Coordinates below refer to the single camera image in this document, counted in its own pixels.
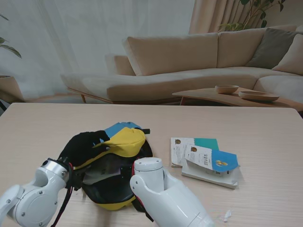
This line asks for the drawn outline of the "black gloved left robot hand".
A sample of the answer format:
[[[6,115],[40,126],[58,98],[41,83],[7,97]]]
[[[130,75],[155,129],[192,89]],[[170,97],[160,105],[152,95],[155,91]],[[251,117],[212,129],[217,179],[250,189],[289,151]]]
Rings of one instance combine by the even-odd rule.
[[[81,166],[101,153],[109,151],[110,147],[104,143],[109,140],[103,130],[82,132],[69,140],[59,158],[67,158],[74,167]]]

